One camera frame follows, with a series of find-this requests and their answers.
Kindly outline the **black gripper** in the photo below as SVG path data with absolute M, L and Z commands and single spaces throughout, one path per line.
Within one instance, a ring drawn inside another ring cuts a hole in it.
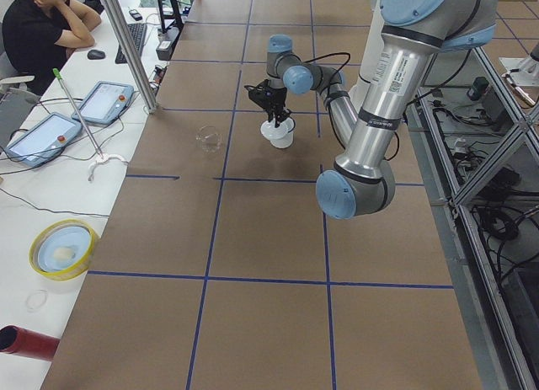
M 286 87 L 274 87 L 269 79 L 265 79 L 258 85 L 247 85 L 248 98 L 258 105 L 267 114 L 267 121 L 275 118 L 275 128 L 278 128 L 291 115 L 286 108 Z

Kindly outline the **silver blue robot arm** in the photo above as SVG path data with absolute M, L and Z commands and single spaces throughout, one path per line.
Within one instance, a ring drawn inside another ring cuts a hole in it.
M 289 92 L 317 92 L 344 152 L 318 176 L 319 207 L 335 219 L 376 213 L 387 207 L 395 180 L 385 154 L 430 57 L 471 50 L 494 36 L 498 0 L 378 0 L 383 47 L 366 96 L 355 107 L 339 71 L 303 61 L 288 35 L 273 35 L 267 48 L 267 79 L 248 85 L 249 98 L 274 128 L 286 121 Z

